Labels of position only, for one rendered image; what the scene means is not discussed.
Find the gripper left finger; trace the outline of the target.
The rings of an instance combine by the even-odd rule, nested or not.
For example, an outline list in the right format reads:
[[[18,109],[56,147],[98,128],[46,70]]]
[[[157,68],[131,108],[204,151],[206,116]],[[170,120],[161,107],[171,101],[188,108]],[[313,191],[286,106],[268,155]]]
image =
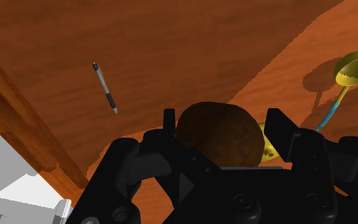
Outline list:
[[[156,178],[174,210],[163,224],[207,224],[219,216],[212,178],[220,169],[175,137],[174,109],[165,109],[162,129],[138,142],[114,140],[65,224],[141,224],[132,199],[142,180]]]

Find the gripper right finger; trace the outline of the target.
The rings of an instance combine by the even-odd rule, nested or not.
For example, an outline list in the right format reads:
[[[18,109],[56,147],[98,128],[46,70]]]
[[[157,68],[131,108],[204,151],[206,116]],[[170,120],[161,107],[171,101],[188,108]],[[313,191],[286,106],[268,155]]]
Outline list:
[[[277,108],[268,109],[264,132],[296,178],[287,224],[358,224],[358,137],[329,141]]]

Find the grey and black pen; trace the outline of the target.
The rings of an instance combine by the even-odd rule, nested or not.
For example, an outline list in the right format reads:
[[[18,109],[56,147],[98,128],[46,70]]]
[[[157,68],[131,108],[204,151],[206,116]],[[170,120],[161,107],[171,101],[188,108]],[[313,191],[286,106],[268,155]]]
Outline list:
[[[93,62],[92,63],[92,67],[93,67],[93,70],[95,71],[95,74],[97,75],[99,81],[100,81],[100,84],[102,85],[102,88],[103,88],[103,91],[106,95],[106,98],[109,102],[109,105],[111,107],[111,109],[113,110],[114,114],[118,114],[118,109],[116,107],[116,104],[112,98],[112,95],[107,87],[107,84],[105,82],[105,79],[104,79],[104,75],[102,74],[102,70],[101,68],[99,67],[99,65],[96,63],[96,62]]]

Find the brown round object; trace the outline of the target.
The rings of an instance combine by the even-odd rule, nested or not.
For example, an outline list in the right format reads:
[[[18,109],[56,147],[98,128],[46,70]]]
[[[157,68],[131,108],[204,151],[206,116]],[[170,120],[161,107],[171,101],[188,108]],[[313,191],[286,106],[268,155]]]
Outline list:
[[[245,109],[220,102],[199,102],[185,109],[176,138],[219,167],[257,167],[265,147],[257,121]]]

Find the wooden table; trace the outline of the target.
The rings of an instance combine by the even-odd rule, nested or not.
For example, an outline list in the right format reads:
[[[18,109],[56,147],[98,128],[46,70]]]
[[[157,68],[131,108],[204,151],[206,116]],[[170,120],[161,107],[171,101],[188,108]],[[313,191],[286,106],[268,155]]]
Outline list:
[[[303,78],[357,50],[358,0],[0,0],[0,65],[81,172],[199,101],[312,128],[340,89],[313,108]]]

